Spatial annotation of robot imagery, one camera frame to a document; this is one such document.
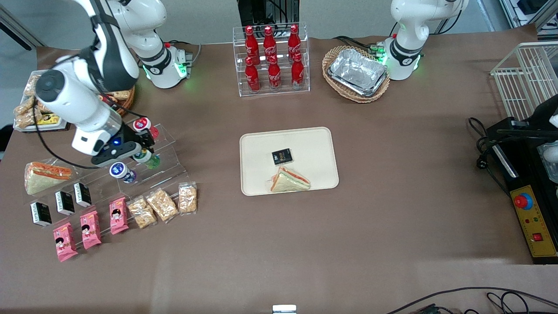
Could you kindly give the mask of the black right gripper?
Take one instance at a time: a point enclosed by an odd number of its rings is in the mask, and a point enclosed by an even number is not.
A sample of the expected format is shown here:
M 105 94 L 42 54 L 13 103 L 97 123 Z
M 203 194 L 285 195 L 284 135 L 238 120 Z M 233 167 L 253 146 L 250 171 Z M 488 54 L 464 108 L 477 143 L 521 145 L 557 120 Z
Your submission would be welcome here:
M 155 145 L 155 139 L 149 128 L 138 131 L 138 137 L 133 129 L 126 124 L 121 124 L 114 134 L 107 130 L 87 133 L 78 128 L 71 145 L 80 153 L 89 156 L 131 156 L 137 163 L 147 163 L 152 157 L 152 152 L 149 149 Z

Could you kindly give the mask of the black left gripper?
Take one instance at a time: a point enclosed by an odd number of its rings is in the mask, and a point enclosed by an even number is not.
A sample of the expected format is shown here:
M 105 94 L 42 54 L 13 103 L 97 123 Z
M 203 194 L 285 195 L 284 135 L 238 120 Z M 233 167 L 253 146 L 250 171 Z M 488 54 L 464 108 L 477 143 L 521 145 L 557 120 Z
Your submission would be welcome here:
M 530 127 L 536 130 L 557 131 L 558 95 L 554 95 L 536 107 L 534 113 L 528 117 Z

